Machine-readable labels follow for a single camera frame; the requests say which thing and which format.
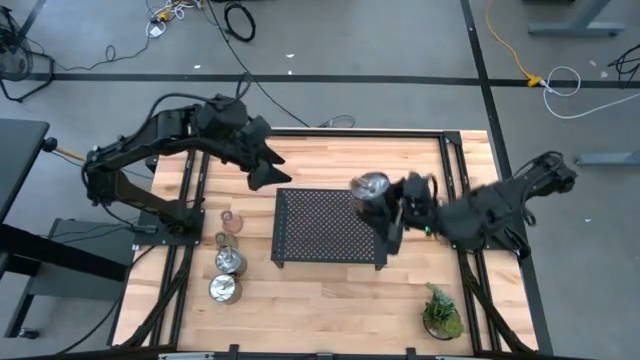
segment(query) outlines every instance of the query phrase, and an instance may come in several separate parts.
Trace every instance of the concrete floor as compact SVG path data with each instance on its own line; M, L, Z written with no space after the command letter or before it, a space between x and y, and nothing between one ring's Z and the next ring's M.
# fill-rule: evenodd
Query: concrete floor
M150 0L151 4L162 1ZM494 28L521 54L530 72L546 76L557 65L578 70L585 79L615 79L606 63L637 44L640 6L633 0L612 3L603 21L622 21L627 31L616 38L556 39L530 37L529 21L569 18L573 6L495 0ZM35 0L5 0L19 23ZM484 25L485 0L471 1L489 77L520 79L508 52ZM392 0L247 1L258 23L250 44L233 41L255 74L406 75L477 77L465 23L457 1ZM216 7L221 17L221 7ZM47 1L29 37L65 66L102 60L113 44L119 55L144 44L143 0ZM37 64L36 71L42 71ZM217 30L203 14L187 10L170 23L138 58L96 68L101 74L237 74L241 68ZM20 92L35 83L10 84ZM207 82L58 81L24 104L0 99L0 117L44 120L50 135L83 152L135 130L149 106L168 92L231 94L235 84ZM477 86L406 84L267 83L264 87L286 108L311 124L349 114L358 127L489 129ZM563 114L585 111L634 90L587 89L571 99L551 99ZM543 151L564 152L567 159L587 151L637 149L640 100L578 120L559 120L547 112L540 89L494 88L500 124L513 168ZM273 126L298 126L253 87L244 99L252 115ZM167 101L163 108L185 104ZM132 169L145 172L141 164ZM639 358L640 242L634 205L640 177L634 169L577 169L573 192L532 201L538 226L528 230L538 283L554 352L598 359ZM143 186L149 181L136 179ZM124 206L123 217L135 212ZM11 225L46 233L56 217L112 222L84 196L77 168L42 154L12 212ZM0 283L0 327L4 328L26 279L5 275ZM43 331L40 339L0 339L0 357L49 354L80 338L109 309L107 302L41 298L25 325ZM110 324L78 349L104 348Z

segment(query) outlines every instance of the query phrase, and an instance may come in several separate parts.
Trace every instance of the perforated metal tray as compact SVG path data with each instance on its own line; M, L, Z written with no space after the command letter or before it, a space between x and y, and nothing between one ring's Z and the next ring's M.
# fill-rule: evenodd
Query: perforated metal tray
M348 190L278 189L271 260L387 263L385 246L362 222Z

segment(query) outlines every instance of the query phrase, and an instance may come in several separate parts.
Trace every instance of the wire bundle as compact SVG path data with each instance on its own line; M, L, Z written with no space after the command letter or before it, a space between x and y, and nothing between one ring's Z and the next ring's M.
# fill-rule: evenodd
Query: wire bundle
M627 60L627 57L635 51L640 51L640 44L625 51L625 53L622 54L619 58L617 58L616 60L612 61L609 65L607 65L607 67L613 66L616 69L616 72L618 73L618 81L620 82L621 84L620 87L622 89L629 86L629 83L631 82L631 80L633 80L634 76L636 76L636 72L638 72L638 68L640 68L640 57ZM625 69L624 65L629 63L635 63L635 65L629 69ZM629 79L627 79L627 81L624 84L622 84L622 75L629 75Z
M553 68L553 70L551 70L551 72L549 73L549 75L547 76L547 80L544 80L542 77L537 76L537 75L533 75L531 73L529 73L527 70L525 70L525 68L522 66L522 64L520 63L520 58L518 57L518 53L515 51L515 49L509 45L506 41L504 41L494 30L493 30L493 26L491 26L491 17L490 17L490 11L491 11L491 7L493 6L493 0L489 0L489 3L487 5L487 9L485 12L485 21L487 23L487 28L489 29L489 32L491 33L491 35L493 35L493 37L496 39L496 41L498 41L500 44L502 44L504 47L506 47L511 54L513 55L513 58L516 62L516 65L518 66L518 68L520 69L520 71L527 77L528 82L527 85L529 87L533 87L536 85L541 85L544 87L544 90L542 91L542 99L544 101L544 105L547 107L547 110L549 110L549 112L559 118L559 119L563 119L563 120L570 120L570 119L577 119L577 118L581 118L583 116L592 114L596 111L600 111L600 110L604 110L606 108L609 108L611 106L615 106L618 104L622 104L624 102L627 102L629 100L635 99L637 97L640 97L640 93L628 96L626 98L620 99L618 101L614 101L612 103L608 103L602 106L598 106L594 109L591 109L589 111L585 111L583 113L580 114L576 114L576 115L560 115L558 113L556 113L555 111L553 111L551 109L551 106L549 105L549 101L547 99L547 94L553 94L556 96L560 96L560 97L571 97L573 95L576 95L578 93L578 91L580 91L580 86L582 85L582 79L580 78L580 74L578 74L578 72L576 70L574 70L573 68L570 68L568 66L557 66L555 68ZM627 75L627 74L631 74L629 79L627 80L627 83L625 85L622 86L622 88L626 87L629 82L631 82L631 80L633 79L633 77L635 76L636 72L638 71L638 68L640 68L640 58L636 58L636 59L632 59L632 60L627 60L627 56L629 56L631 53L633 53L636 50L640 49L640 44L638 44L636 47L633 47L629 50L627 50L622 56L620 56L617 60L613 61L612 63L610 63L608 66L615 66L616 71L618 72L618 81L621 81L621 76L622 75ZM631 69L628 70L624 70L623 69L623 65L627 64L627 63L632 63L635 62L636 65L633 66ZM566 70L571 72L575 78L576 81L578 82L578 85L576 86L575 90L568 92L568 93L562 93L559 92L557 90L555 90L553 87L551 87L551 78L553 77L553 74L555 74L556 71L558 70Z

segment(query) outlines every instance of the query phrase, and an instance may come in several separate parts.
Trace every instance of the small plant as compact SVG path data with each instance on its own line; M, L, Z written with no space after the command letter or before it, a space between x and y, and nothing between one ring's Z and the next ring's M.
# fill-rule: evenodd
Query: small plant
M453 299L432 283L426 285L433 295L422 313L425 328L439 339L449 340L460 337L464 327Z

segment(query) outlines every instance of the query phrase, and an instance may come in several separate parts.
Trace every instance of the wooden tabletop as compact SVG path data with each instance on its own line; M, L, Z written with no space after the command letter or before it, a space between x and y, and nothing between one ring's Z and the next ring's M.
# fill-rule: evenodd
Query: wooden tabletop
M471 187L497 180L487 133L460 133ZM423 232L405 232L400 253L389 256L381 271L371 265L294 262L278 269L270 260L278 187L347 189L352 177L368 171L386 172L392 181L409 171L433 173L444 184L438 142L288 136L272 137L268 144L286 159L279 168L293 177L291 183L252 192L247 188L246 174L237 166L211 160L203 241L193 257L179 349L226 351L229 344L239 344L241 351L252 352L404 354L407 347L414 347L418 354L472 354L457 255ZM462 187L456 159L452 150L449 153L459 195ZM185 154L178 154L159 161L152 186L155 194L166 199L178 197L185 159ZM447 201L444 190L438 197ZM244 228L238 234L239 250L249 265L241 278L242 298L233 305L217 304L208 295L209 282L218 274L213 236L222 230L219 216L223 210L237 212L244 219ZM166 247L158 247L132 269L114 344L131 336L156 302L166 253ZM517 259L508 251L484 254L496 307L520 339L537 348ZM475 268L472 257L470 261ZM460 338L439 341L426 333L422 312L431 297L426 282L455 298L465 325ZM477 301L476 308L487 349L485 316ZM163 324L164 342L172 309L170 304Z

